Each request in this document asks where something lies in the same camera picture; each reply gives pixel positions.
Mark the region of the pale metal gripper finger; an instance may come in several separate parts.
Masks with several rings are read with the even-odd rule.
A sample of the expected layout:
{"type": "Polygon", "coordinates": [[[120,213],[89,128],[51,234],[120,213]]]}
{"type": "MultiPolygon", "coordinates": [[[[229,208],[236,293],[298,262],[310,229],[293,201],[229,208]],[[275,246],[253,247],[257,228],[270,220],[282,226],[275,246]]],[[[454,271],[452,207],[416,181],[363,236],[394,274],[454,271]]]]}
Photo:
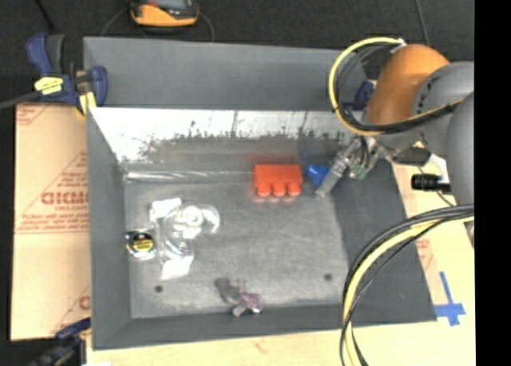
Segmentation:
{"type": "Polygon", "coordinates": [[[339,181],[339,162],[333,161],[329,166],[321,165],[319,172],[323,175],[323,179],[316,189],[316,194],[325,197],[339,181]]]}
{"type": "Polygon", "coordinates": [[[338,181],[342,178],[343,173],[346,169],[346,164],[341,161],[335,162],[322,182],[322,196],[328,195],[331,190],[335,187],[338,181]]]}

